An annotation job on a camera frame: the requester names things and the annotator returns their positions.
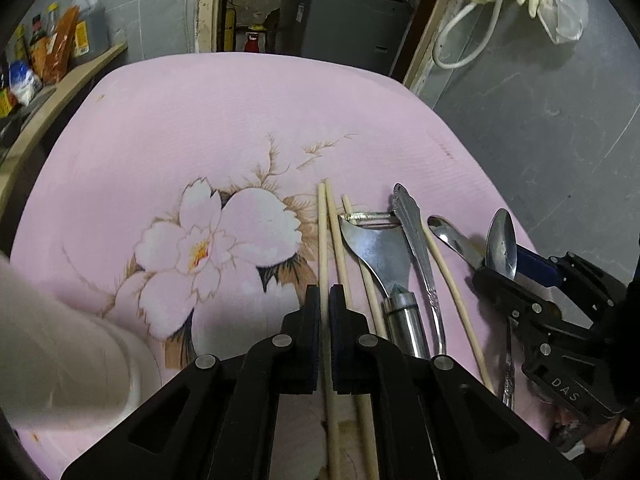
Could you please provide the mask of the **large steel spoon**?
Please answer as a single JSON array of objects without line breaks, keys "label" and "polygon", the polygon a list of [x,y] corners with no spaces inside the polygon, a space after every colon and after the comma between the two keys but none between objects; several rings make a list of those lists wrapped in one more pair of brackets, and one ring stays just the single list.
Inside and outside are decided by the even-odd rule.
[{"label": "large steel spoon", "polygon": [[[509,211],[500,208],[492,218],[487,237],[486,266],[513,281],[518,267],[518,244],[516,244],[513,222]],[[506,318],[506,353],[504,354],[504,377],[502,402],[514,410],[515,367],[512,351],[512,323]]]}]

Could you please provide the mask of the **small steel spoon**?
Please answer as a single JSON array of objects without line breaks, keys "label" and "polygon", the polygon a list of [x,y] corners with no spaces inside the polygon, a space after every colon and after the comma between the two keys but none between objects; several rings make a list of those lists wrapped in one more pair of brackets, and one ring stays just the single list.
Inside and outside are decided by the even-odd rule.
[{"label": "small steel spoon", "polygon": [[484,263],[484,256],[452,223],[439,216],[429,216],[427,226],[431,232],[456,252],[472,269],[479,269]]}]

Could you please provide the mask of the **stainless steel peeler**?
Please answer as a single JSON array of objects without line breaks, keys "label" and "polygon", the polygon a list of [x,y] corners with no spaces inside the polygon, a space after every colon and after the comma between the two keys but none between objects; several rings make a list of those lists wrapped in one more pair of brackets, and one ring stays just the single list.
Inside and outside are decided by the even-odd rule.
[{"label": "stainless steel peeler", "polygon": [[407,356],[428,360],[431,352],[418,300],[409,289],[411,256],[399,222],[382,218],[352,219],[346,214],[340,214],[338,220],[346,245],[382,289],[388,338]]}]

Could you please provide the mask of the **wooden door frame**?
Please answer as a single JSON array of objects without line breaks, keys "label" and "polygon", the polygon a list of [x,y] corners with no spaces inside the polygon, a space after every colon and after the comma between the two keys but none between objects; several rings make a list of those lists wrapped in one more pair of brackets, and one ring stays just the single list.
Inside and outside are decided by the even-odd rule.
[{"label": "wooden door frame", "polygon": [[450,0],[421,0],[406,37],[404,50],[410,63],[401,71],[402,84],[413,93],[419,93],[421,80],[432,56],[432,47],[439,24],[444,18]]}]

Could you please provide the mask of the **red white bottle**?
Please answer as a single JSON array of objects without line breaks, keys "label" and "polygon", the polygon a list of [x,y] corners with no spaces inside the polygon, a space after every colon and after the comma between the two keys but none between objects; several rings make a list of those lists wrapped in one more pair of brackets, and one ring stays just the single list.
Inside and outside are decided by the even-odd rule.
[{"label": "red white bottle", "polygon": [[245,35],[244,52],[260,53],[265,52],[266,29],[262,25],[253,25],[247,29]]}]

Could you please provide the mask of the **yellow canister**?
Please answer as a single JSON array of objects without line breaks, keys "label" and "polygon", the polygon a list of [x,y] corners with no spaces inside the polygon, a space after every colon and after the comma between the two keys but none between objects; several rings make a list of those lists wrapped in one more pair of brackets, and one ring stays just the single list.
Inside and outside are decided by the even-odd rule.
[{"label": "yellow canister", "polygon": [[235,22],[236,12],[228,8],[224,14],[224,52],[233,52],[235,49]]}]

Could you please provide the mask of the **clear plastic bag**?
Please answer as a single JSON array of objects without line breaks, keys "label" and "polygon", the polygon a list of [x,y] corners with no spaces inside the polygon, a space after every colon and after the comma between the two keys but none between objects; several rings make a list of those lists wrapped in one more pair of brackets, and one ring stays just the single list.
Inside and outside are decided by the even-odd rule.
[{"label": "clear plastic bag", "polygon": [[553,0],[538,9],[537,18],[552,44],[577,42],[588,25],[588,1]]}]

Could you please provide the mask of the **grey cabinet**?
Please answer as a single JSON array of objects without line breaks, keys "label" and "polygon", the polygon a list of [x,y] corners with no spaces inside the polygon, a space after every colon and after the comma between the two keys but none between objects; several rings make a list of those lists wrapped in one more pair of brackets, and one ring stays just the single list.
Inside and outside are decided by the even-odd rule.
[{"label": "grey cabinet", "polygon": [[277,52],[387,75],[410,18],[394,0],[281,0]]}]

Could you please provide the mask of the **white blue seasoning bag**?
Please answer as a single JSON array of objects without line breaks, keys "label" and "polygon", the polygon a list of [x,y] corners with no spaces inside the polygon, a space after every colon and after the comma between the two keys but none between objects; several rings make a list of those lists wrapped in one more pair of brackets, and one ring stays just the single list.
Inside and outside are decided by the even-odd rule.
[{"label": "white blue seasoning bag", "polygon": [[14,61],[9,66],[10,90],[23,106],[27,106],[42,88],[40,78],[22,60]]}]

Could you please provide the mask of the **stainless steel fork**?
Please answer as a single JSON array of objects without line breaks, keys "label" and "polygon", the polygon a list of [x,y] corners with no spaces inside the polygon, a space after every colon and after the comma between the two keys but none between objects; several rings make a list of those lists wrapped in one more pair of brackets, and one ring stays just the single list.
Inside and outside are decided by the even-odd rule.
[{"label": "stainless steel fork", "polygon": [[427,237],[422,226],[420,207],[407,189],[396,183],[393,188],[392,207],[416,260],[416,266],[424,287],[425,300],[431,311],[436,356],[447,353],[447,339],[442,309],[440,308],[435,279],[431,266]]}]

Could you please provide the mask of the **white plastic utensil holder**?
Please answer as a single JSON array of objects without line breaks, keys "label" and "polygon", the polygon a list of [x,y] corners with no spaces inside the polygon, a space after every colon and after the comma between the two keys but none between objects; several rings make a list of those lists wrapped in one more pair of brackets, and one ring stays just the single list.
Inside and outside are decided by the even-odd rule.
[{"label": "white plastic utensil holder", "polygon": [[62,304],[1,258],[1,409],[17,429],[112,426],[160,388],[149,347]]}]

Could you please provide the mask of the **large cooking oil jug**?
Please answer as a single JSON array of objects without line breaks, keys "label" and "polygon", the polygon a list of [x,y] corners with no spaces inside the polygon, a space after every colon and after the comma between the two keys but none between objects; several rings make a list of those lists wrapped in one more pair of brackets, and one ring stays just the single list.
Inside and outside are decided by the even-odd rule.
[{"label": "large cooking oil jug", "polygon": [[100,0],[73,0],[78,7],[73,60],[77,65],[94,60],[110,48],[105,9]]}]

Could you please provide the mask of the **orange snack bag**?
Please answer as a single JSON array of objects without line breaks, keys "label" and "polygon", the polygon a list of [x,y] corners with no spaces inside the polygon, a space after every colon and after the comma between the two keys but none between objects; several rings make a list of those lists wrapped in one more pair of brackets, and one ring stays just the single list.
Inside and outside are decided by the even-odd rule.
[{"label": "orange snack bag", "polygon": [[78,14],[78,6],[71,6],[56,25],[51,49],[47,53],[46,62],[44,63],[42,78],[45,84],[58,84],[67,73]]}]

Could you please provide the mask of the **wooden countertop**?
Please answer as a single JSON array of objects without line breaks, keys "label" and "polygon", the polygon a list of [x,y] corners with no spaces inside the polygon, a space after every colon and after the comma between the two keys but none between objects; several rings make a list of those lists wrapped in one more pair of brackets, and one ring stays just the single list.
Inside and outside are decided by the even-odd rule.
[{"label": "wooden countertop", "polygon": [[50,98],[32,114],[24,125],[16,141],[1,159],[1,200],[0,209],[4,214],[25,162],[37,144],[47,133],[53,122],[70,101],[78,95],[88,82],[128,48],[127,41],[119,42],[94,60],[76,66],[53,87]]}]

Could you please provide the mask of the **wooden chopstick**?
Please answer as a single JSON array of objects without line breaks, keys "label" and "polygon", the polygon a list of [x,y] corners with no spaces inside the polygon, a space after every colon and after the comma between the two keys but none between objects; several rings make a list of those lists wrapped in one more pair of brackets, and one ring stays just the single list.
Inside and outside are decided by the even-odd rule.
[{"label": "wooden chopstick", "polygon": [[[326,206],[328,207],[337,278],[344,290],[346,307],[350,308],[352,306],[352,291],[350,290],[340,222],[338,222],[338,213],[329,180],[324,179],[323,184],[326,189]],[[355,396],[355,404],[360,428],[364,466],[366,466],[366,478],[378,480],[380,476],[378,475],[378,454],[376,454],[375,447],[371,397],[368,394],[357,394]]]},{"label": "wooden chopstick", "polygon": [[480,379],[484,386],[492,393],[496,394],[494,385],[492,384],[489,370],[486,364],[484,352],[482,348],[480,348],[480,342],[477,339],[473,324],[471,322],[468,309],[466,308],[466,304],[459,292],[458,286],[454,277],[452,276],[447,263],[440,252],[434,235],[428,229],[426,222],[424,220],[421,221],[423,234],[426,236],[427,247],[433,256],[440,274],[442,274],[442,278],[445,280],[446,285],[449,289],[450,296],[454,305],[456,306],[458,317],[460,318],[460,322],[465,331],[466,339],[469,341],[469,345],[471,347],[478,371],[480,372]]},{"label": "wooden chopstick", "polygon": [[[350,296],[350,284],[348,279],[348,272],[346,269],[345,249],[344,249],[344,244],[343,244],[341,235],[338,236],[337,245],[340,246],[340,248],[337,249],[340,255],[336,258],[336,260],[341,260],[341,263],[336,264],[336,266],[338,267],[338,278],[340,279],[341,282],[346,284],[347,303],[352,304],[352,296]],[[359,264],[363,288],[364,288],[364,291],[366,292],[366,296],[368,300],[370,317],[372,318],[372,322],[373,322],[373,331],[375,335],[378,335],[382,338],[387,339],[388,336],[386,332],[386,326],[384,323],[384,318],[382,315],[380,304],[378,303],[378,296],[376,296],[372,275],[361,260],[358,261],[358,264]]]},{"label": "wooden chopstick", "polygon": [[331,330],[329,320],[329,265],[328,265],[328,208],[326,208],[326,185],[317,188],[318,206],[318,263],[321,314],[321,353],[324,405],[326,406],[326,449],[328,450],[328,478],[338,480],[341,475],[340,427],[332,386]]}]

